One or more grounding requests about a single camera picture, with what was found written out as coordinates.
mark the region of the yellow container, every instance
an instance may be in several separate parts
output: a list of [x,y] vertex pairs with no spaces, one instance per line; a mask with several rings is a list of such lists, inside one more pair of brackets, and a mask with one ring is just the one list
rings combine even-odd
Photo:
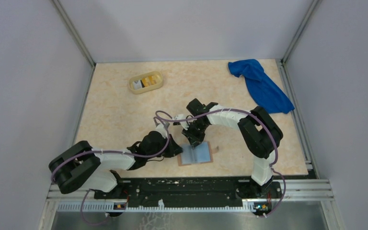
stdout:
[[163,76],[158,71],[141,74],[129,79],[129,89],[134,94],[155,90],[163,86]]

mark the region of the metal frame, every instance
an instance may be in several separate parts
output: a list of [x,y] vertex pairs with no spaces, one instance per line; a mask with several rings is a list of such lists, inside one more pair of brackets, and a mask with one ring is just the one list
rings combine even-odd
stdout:
[[91,54],[89,53],[87,47],[85,46],[84,42],[82,41],[80,35],[78,34],[77,30],[75,29],[75,26],[72,24],[70,18],[68,17],[66,11],[63,8],[63,5],[60,3],[59,0],[50,0],[50,2],[53,4],[54,8],[56,9],[58,15],[60,16],[61,20],[64,23],[64,26],[67,28],[68,32],[70,33],[72,39],[74,39],[75,44],[78,46],[78,49],[80,49],[82,55],[87,59],[89,64],[92,67],[95,67],[96,63],[94,62],[93,58],[91,57]]
[[[79,120],[76,124],[75,130],[74,130],[74,138],[73,138],[73,142],[70,143],[70,145],[72,145],[75,141],[75,138],[77,137],[77,132],[78,132],[78,128],[79,128],[79,124],[82,118],[82,113],[85,107],[85,102],[87,99],[87,95],[88,95],[88,91],[89,91],[89,87],[91,84],[91,80],[94,74],[94,70],[95,70],[95,65],[96,63],[94,62],[94,60],[92,59],[87,47],[85,46],[85,44],[83,43],[82,39],[80,38],[77,30],[75,29],[73,23],[71,22],[70,18],[68,17],[67,13],[65,12],[62,4],[60,3],[59,0],[50,0],[53,3],[53,6],[55,7],[55,9],[57,10],[60,18],[62,19],[65,27],[67,28],[67,30],[69,31],[69,33],[71,34],[71,36],[74,39],[74,42],[76,43],[76,45],[78,46],[78,48],[80,49],[82,55],[87,59],[87,61],[91,64],[92,66],[92,73],[91,73],[91,78],[88,82],[87,85],[87,93],[85,95],[83,104],[81,105],[81,111],[80,111],[80,117]],[[309,170],[309,172],[311,170],[313,170],[315,173],[314,175],[317,176],[317,178],[320,177],[320,174],[318,172],[318,167],[315,164],[315,160],[313,158],[312,155],[312,149],[311,149],[311,145],[310,145],[310,141],[308,139],[307,136],[307,132],[306,132],[306,128],[304,126],[304,122],[302,119],[302,116],[298,110],[298,101],[296,100],[296,96],[294,94],[294,90],[293,90],[293,86],[292,86],[292,82],[289,78],[288,72],[287,72],[287,66],[286,63],[289,60],[290,55],[292,54],[292,52],[294,51],[296,45],[298,44],[301,35],[303,33],[303,31],[306,29],[313,13],[316,11],[316,9],[318,8],[318,6],[320,5],[320,3],[322,2],[322,0],[313,0],[303,21],[301,22],[301,25],[299,26],[296,34],[294,35],[284,57],[280,60],[277,59],[276,63],[277,63],[277,67],[280,73],[280,77],[281,80],[283,82],[284,88],[285,88],[285,93],[288,95],[288,97],[291,99],[291,101],[293,102],[293,104],[295,105],[296,109],[291,112],[293,120],[294,120],[294,124],[295,124],[295,128],[298,134],[298,137],[300,139],[300,143],[301,146],[303,148],[303,152],[305,155],[305,159],[306,159],[306,165],[307,165],[307,169]],[[281,188],[283,189],[283,183],[281,180],[275,180],[275,181],[279,181],[281,184]],[[284,198],[284,202],[290,202],[290,201],[300,201],[300,202],[304,202],[304,201],[320,201],[321,205],[322,205],[322,209],[323,209],[323,214],[324,214],[324,219],[327,222],[328,228],[331,230],[334,229],[341,229],[344,230],[344,224],[343,221],[340,217],[338,208],[336,206],[335,203],[335,199],[334,199],[334,194],[332,192],[331,189],[331,185],[329,183],[329,181],[327,179],[299,179],[299,180],[290,180],[290,179],[286,179],[287,182],[287,190],[286,190],[286,194],[285,194],[285,198]],[[46,199],[46,203],[44,206],[44,210],[42,213],[42,217],[40,219],[40,224],[39,224],[39,229],[40,230],[50,230],[52,225],[53,225],[53,221],[55,218],[55,214],[57,212],[57,210],[59,211],[64,211],[65,208],[69,208],[68,211],[79,211],[79,207],[78,206],[82,200],[82,198],[85,196],[86,191],[83,190],[78,190],[74,193],[71,194],[61,194],[61,192],[59,191],[58,187],[56,185],[51,185],[50,190],[47,194],[47,199]],[[233,208],[233,210],[227,210],[225,208],[206,208],[205,210],[201,210],[201,209],[197,209],[197,208],[188,208],[186,209],[186,211],[250,211],[250,204],[252,202],[261,202],[263,200],[261,199],[244,199],[243,203],[244,203],[244,207],[239,207],[239,208]],[[106,206],[98,206],[99,204],[112,204],[112,203],[124,203],[125,200],[123,199],[116,199],[116,200],[94,200],[93,198],[93,194],[89,194],[87,197],[87,205],[84,205],[84,211],[98,211],[98,207],[100,208],[106,208]],[[170,209],[170,208],[165,208],[165,207],[156,207],[156,208],[127,208],[126,211],[129,212],[154,212],[154,211],[183,211],[180,209]]]
[[305,28],[307,27],[310,19],[312,18],[314,12],[318,9],[322,0],[313,0],[310,7],[308,8],[307,13],[304,16],[301,24],[299,25],[296,34],[294,35],[293,39],[291,40],[290,45],[288,46],[284,57],[282,58],[283,62],[286,63],[290,58],[291,53],[294,51],[295,47],[297,46],[298,41],[301,38],[302,33],[304,32]]

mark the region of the blue towel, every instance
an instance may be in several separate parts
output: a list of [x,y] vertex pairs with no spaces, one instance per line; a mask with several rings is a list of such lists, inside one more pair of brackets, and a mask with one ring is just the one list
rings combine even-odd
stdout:
[[268,113],[289,113],[293,103],[281,89],[265,74],[263,67],[255,59],[229,62],[228,68],[235,77],[243,75],[246,87],[253,100]]

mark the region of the white wall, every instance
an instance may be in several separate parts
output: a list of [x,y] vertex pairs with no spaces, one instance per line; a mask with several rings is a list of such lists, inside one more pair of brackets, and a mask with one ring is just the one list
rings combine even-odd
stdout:
[[287,67],[347,229],[368,229],[368,1],[323,1]]
[[62,0],[96,62],[282,58],[312,0]]
[[0,230],[37,229],[91,67],[48,0],[0,0]]

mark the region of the beige table surface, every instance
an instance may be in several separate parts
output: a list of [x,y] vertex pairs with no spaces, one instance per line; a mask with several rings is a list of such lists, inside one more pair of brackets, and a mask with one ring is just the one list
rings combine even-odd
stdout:
[[[283,89],[275,60],[259,62],[266,74]],[[232,76],[227,64],[228,60],[97,64],[77,141],[87,140],[104,150],[126,148],[154,130],[152,118],[156,110],[164,110],[172,116],[188,115],[185,107],[194,98],[203,104],[217,102],[225,107],[254,109],[257,105],[246,89],[244,78]],[[129,91],[129,78],[154,70],[164,77],[161,88],[138,95]],[[291,114],[271,116],[284,133],[274,168],[286,175],[308,174]],[[181,126],[169,128],[179,145],[188,144],[181,130]],[[148,162],[137,170],[118,172],[122,177],[251,175],[253,155],[240,131],[210,126],[205,141],[210,142],[212,149],[219,147],[211,163],[178,166],[177,157],[174,157]]]

